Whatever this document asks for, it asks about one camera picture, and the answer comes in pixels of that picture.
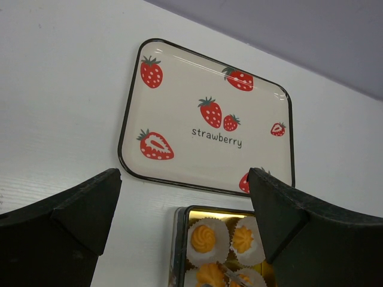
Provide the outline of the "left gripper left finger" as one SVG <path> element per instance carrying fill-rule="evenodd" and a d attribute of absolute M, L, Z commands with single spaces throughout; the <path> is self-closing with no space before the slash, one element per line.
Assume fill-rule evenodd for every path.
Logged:
<path fill-rule="evenodd" d="M 1 286 L 90 286 L 121 189 L 110 168 L 1 214 Z"/>

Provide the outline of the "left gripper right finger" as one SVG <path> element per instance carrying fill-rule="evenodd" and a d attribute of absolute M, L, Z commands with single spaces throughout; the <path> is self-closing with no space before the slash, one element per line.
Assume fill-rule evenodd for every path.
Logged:
<path fill-rule="evenodd" d="M 260 168 L 250 196 L 278 286 L 382 286 L 382 218 L 297 190 Z"/>

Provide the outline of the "orange cookie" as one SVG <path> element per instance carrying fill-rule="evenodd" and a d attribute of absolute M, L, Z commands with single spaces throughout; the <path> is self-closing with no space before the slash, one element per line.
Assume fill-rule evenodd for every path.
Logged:
<path fill-rule="evenodd" d="M 207 225 L 199 225 L 192 232 L 190 243 L 198 253 L 211 252 L 216 243 L 215 232 Z"/>
<path fill-rule="evenodd" d="M 236 279 L 231 279 L 230 287 L 252 286 L 253 283 L 250 278 L 245 274 L 237 274 Z"/>
<path fill-rule="evenodd" d="M 235 229 L 232 246 L 238 254 L 243 254 L 251 248 L 253 240 L 252 231 L 246 226 L 242 226 Z"/>
<path fill-rule="evenodd" d="M 216 263 L 202 265 L 196 273 L 196 280 L 196 286 L 203 286 L 205 284 L 215 287 L 226 286 L 224 274 Z"/>

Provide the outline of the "metal tongs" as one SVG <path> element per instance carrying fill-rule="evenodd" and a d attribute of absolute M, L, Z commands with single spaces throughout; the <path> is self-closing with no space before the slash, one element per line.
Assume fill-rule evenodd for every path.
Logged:
<path fill-rule="evenodd" d="M 219 262 L 216 263 L 217 266 L 219 267 L 219 269 L 222 271 L 222 273 L 224 274 L 224 278 L 225 280 L 231 280 L 231 279 L 236 279 L 236 274 L 229 270 L 227 267 L 225 267 L 224 265 L 220 264 Z"/>

